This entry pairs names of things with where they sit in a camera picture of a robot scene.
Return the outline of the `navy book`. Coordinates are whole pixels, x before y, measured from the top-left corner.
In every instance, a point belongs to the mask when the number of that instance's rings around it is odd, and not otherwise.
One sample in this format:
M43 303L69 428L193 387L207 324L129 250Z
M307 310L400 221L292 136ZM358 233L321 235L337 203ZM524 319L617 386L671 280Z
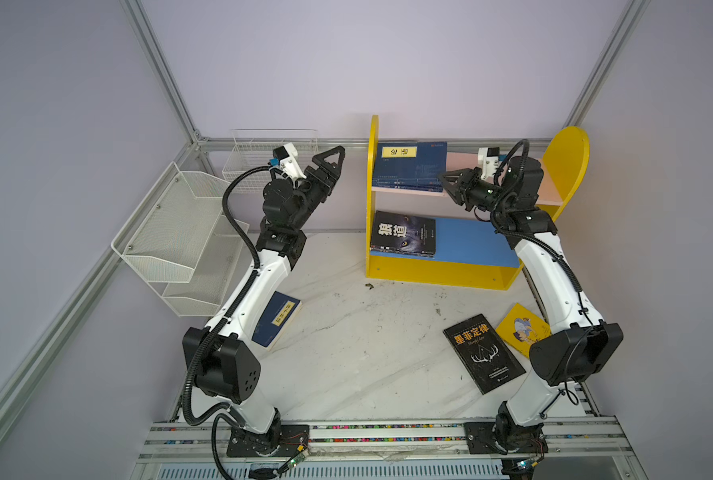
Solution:
M294 318L296 312L300 310L300 306L302 306L302 300L282 292L274 292L266 309L260 315L258 324L256 324L252 342L266 349L272 348L280 337L282 329Z
M438 176L446 170L447 143L380 142L372 186L441 193Z

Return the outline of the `black wolf cover book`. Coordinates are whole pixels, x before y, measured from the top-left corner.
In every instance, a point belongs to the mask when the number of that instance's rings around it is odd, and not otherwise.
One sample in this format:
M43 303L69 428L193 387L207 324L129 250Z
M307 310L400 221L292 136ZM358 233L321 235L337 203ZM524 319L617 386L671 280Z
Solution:
M436 220L376 211L369 249L382 253L432 257L436 254Z

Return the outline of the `yellow cartoon cover book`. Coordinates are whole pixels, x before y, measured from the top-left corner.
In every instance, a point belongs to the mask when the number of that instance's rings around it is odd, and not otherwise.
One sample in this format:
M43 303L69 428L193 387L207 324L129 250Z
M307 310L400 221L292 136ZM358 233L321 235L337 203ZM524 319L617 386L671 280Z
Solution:
M514 304L496 327L499 337L525 358L533 344L551 335L550 326L521 304Z

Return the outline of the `black antler cover book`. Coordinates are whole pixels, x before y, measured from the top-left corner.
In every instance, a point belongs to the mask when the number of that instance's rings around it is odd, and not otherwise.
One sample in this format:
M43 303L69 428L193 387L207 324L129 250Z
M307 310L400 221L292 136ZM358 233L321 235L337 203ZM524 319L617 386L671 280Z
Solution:
M526 374L482 314L445 328L443 335L482 395Z

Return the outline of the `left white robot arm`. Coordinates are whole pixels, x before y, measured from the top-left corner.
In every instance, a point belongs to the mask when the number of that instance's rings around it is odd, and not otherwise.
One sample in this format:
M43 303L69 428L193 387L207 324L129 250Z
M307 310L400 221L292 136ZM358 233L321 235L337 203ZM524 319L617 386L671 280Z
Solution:
M304 224L334 193L344 160L346 148L336 146L300 168L294 146L286 144L274 149L268 163L240 173L224 190L222 213L248 248L252 263L218 313L182 339L188 370L180 407L188 425L224 414L235 428L264 435L276 423L278 412L258 387L262 364L250 341L272 296L302 256ZM260 236L252 241L232 213L230 195L256 174L268 174L270 182L262 191Z

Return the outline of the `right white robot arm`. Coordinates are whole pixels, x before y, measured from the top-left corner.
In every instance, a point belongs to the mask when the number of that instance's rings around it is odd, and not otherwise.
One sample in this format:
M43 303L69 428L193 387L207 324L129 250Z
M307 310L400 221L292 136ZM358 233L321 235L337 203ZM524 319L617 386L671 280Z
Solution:
M621 327L608 323L587 298L563 253L552 217L536 205L543 179L531 157L509 160L494 181L481 168L440 174L443 190L468 211L488 213L496 233L516 253L542 302L548 337L529 350L530 374L498 409L486 437L499 453L518 452L538 440L542 422L571 382L602 370L623 340Z

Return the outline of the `yellow pink blue bookshelf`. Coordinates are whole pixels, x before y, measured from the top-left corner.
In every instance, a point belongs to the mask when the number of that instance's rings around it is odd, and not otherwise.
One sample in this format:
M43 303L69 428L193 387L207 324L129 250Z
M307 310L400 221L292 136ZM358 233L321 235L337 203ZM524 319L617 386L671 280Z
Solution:
M562 129L540 162L504 174L503 191L490 222L438 218L437 253L432 257L366 250L365 276L371 279L508 290L526 272L516 247L540 248L540 232L556 232L555 222L584 180L590 158L587 133Z

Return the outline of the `white mesh two-tier rack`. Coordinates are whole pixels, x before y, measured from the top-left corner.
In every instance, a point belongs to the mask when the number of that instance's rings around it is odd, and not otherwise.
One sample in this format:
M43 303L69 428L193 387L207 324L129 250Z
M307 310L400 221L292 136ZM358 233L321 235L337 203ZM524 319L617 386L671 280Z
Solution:
M226 220L228 182L168 165L110 248L180 317L212 317L230 296L244 242Z

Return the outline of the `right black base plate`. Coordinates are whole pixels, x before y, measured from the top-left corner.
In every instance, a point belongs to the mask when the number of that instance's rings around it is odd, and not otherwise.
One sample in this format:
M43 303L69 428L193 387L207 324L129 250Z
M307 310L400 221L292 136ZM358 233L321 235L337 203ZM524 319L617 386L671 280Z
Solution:
M531 427L497 422L466 422L464 437L470 454L544 454L542 424Z

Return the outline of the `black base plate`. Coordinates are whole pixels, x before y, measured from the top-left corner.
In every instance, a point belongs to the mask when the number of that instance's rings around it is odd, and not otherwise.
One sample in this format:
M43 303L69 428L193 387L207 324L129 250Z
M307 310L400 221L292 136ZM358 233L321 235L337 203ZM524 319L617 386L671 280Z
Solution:
M531 427L497 422L466 422L464 437L470 454L544 454L542 424Z
M306 424L272 425L266 434L246 430L232 431L226 456L229 458L288 458L308 446L310 426Z

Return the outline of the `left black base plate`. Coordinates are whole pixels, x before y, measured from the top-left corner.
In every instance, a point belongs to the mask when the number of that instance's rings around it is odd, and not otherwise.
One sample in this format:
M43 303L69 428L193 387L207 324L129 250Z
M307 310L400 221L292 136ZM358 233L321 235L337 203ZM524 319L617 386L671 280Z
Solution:
M272 425L266 434L246 430L232 431L226 456L229 458L288 458L308 446L310 426L306 424Z

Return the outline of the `aluminium front rail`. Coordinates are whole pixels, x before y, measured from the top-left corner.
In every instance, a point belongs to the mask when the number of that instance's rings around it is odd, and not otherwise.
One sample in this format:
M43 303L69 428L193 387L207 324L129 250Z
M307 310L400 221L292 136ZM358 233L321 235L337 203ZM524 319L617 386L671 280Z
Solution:
M451 459L481 455L490 458L514 458L517 452L505 452L495 446L492 418L290 422L284 425L280 446L260 455L246 444L232 438L230 428L218 427L216 439L208 424L190 427L182 422L156 423L144 441L138 463L208 462L212 450L220 455L230 452L231 460L250 458L260 461L286 460L306 447L312 460L389 460ZM510 440L521 445L518 454L535 452L550 457L632 456L623 429L613 417L549 418L539 436L542 446L525 435Z

